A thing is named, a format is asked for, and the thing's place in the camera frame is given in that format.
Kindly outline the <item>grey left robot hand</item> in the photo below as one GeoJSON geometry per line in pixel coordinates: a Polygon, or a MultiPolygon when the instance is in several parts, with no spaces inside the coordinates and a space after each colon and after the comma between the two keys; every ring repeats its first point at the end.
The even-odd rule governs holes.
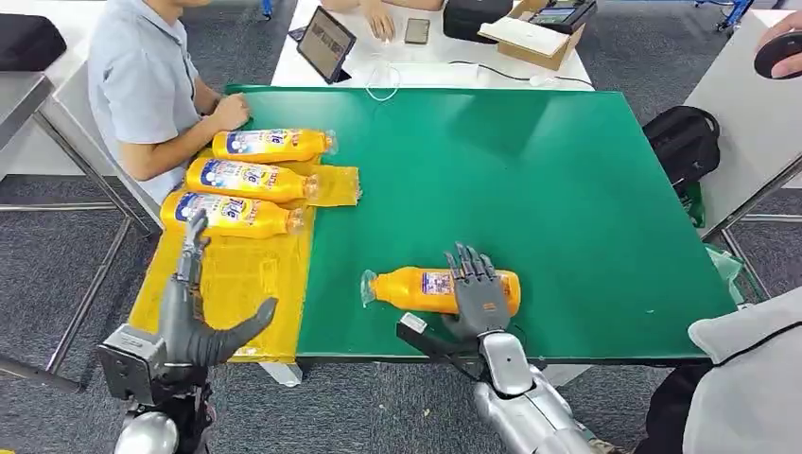
{"type": "Polygon", "coordinates": [[[249,318],[227,329],[205,320],[201,295],[202,259],[210,240],[204,209],[187,222],[177,268],[169,277],[160,307],[158,334],[166,343],[166,359],[183,367],[211,367],[226,362],[272,322],[278,300],[267,298],[249,318]]]}

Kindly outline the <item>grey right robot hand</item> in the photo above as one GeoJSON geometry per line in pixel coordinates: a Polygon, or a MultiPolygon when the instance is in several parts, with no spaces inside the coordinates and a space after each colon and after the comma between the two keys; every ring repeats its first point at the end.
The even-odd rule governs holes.
{"type": "Polygon", "coordinates": [[[444,314],[444,326],[460,340],[472,340],[486,333],[504,331],[511,315],[502,281],[490,258],[473,247],[455,243],[457,256],[445,252],[457,314],[444,314]]]}

